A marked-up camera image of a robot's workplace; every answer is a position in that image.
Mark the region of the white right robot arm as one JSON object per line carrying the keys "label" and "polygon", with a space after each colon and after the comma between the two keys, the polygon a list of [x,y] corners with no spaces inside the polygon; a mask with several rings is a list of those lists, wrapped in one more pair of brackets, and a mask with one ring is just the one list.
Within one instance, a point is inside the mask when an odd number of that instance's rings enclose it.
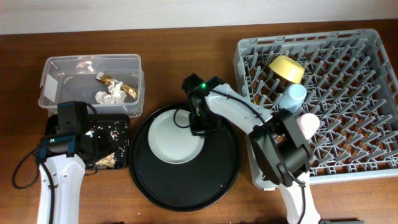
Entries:
{"label": "white right robot arm", "polygon": [[289,223],[320,223],[309,186],[313,150],[309,139],[320,127],[312,113],[296,118],[289,110],[272,111],[255,105],[218,77],[208,81],[191,74],[183,80],[188,98],[190,128],[194,136],[207,136],[228,120],[245,132],[255,160],[273,184],[278,185]]}

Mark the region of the grey-green ceramic plate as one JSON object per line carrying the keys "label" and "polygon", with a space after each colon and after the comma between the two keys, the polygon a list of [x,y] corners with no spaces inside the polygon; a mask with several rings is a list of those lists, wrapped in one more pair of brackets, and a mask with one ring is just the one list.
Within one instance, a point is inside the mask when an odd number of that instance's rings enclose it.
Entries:
{"label": "grey-green ceramic plate", "polygon": [[196,158],[205,140],[194,136],[186,110],[167,110],[158,115],[149,127],[148,143],[160,160],[169,164],[184,164]]}

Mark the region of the pink cup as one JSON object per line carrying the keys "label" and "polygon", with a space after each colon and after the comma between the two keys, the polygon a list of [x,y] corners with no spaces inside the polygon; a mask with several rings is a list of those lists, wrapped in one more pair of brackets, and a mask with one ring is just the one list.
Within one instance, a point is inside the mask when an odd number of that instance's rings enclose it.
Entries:
{"label": "pink cup", "polygon": [[320,127],[319,118],[312,113],[305,113],[298,117],[296,121],[306,140],[309,140]]}

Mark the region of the white tissue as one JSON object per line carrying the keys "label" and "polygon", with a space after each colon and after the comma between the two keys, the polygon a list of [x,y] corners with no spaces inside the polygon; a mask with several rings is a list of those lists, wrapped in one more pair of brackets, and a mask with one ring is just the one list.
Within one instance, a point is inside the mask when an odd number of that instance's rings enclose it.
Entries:
{"label": "white tissue", "polygon": [[111,81],[108,92],[97,92],[95,95],[96,102],[102,105],[124,103],[127,93],[121,89],[122,85],[122,82]]}

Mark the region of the food scraps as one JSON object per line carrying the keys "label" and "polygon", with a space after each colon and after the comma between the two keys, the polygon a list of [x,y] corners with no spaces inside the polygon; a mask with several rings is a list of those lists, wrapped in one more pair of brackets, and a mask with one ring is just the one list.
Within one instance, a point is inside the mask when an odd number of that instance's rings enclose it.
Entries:
{"label": "food scraps", "polygon": [[117,144],[114,153],[86,166],[87,170],[122,169],[127,162],[129,149],[129,121],[98,121],[86,135],[93,137],[95,131],[108,131]]}

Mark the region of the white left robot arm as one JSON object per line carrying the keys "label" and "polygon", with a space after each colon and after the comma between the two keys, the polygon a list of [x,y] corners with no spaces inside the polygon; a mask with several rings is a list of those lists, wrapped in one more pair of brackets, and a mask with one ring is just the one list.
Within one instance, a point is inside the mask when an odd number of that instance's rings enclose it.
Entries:
{"label": "white left robot arm", "polygon": [[97,131],[96,109],[82,101],[57,106],[44,137],[28,153],[41,182],[38,223],[78,223],[80,190],[86,168],[110,155],[116,145],[109,131]]}

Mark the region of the yellow bowl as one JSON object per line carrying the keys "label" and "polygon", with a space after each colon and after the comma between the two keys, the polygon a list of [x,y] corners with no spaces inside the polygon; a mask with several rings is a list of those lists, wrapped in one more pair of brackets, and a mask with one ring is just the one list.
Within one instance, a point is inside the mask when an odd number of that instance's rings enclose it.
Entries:
{"label": "yellow bowl", "polygon": [[301,64],[285,55],[277,56],[270,64],[270,69],[280,77],[292,83],[301,83],[305,69]]}

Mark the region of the light blue cup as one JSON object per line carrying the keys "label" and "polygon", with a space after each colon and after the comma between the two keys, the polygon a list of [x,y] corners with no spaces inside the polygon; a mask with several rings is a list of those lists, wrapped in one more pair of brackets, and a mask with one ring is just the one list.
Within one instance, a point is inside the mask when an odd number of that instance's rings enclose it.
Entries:
{"label": "light blue cup", "polygon": [[307,96],[305,87],[298,83],[293,83],[287,87],[279,101],[279,108],[295,113],[303,104]]}

